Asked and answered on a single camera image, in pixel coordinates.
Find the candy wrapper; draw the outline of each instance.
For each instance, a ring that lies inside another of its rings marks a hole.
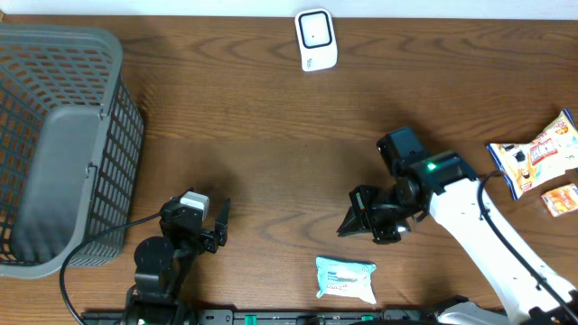
[[[578,189],[576,185],[569,184],[542,195],[545,205],[554,217],[578,209]]]
[[[376,270],[376,265],[341,262],[324,257],[317,257],[315,262],[319,281],[317,298],[327,293],[342,297],[358,297],[364,302],[378,303],[371,290],[371,273]]]
[[[578,167],[578,132],[567,109],[529,144],[489,144],[489,153],[514,200],[545,181]]]

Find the tabletop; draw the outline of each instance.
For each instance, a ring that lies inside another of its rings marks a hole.
[[[195,306],[238,310],[379,310],[456,294],[485,308],[499,299],[460,245],[427,218],[402,242],[338,238],[359,184],[393,179],[376,141],[414,128],[433,153],[457,151],[495,169],[485,144],[530,142],[562,108],[578,114],[578,22],[334,19],[337,66],[303,72],[290,18],[7,16],[7,23],[94,26],[124,49],[123,77],[145,116],[131,219],[194,187],[211,218],[231,198],[228,242],[200,256],[183,287]],[[578,283],[578,213],[552,218],[539,198],[575,172],[513,201],[488,192],[559,274]],[[122,255],[72,268],[79,311],[119,310],[134,284],[136,246],[156,221],[127,232]],[[378,304],[315,297],[315,257],[372,261]],[[73,323],[58,275],[0,279],[4,324]]]

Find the snack bag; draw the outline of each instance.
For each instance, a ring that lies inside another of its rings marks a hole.
[[[578,209],[578,189],[574,184],[568,184],[542,195],[545,205],[553,217]]]
[[[341,262],[324,257],[317,257],[315,262],[319,281],[317,298],[327,293],[342,297],[358,297],[364,302],[378,303],[371,290],[371,273],[376,270],[376,265]]]
[[[578,132],[567,109],[529,144],[488,144],[486,148],[496,167],[505,172],[514,200],[578,167]]]

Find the gray plastic bin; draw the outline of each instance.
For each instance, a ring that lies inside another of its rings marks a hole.
[[[144,128],[121,62],[103,30],[0,23],[0,275],[52,274],[126,223]],[[123,237],[71,265],[115,259]]]

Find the small orange packet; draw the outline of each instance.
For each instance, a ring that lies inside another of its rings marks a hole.
[[[545,205],[553,217],[578,209],[578,188],[574,184],[564,185],[542,195]]]

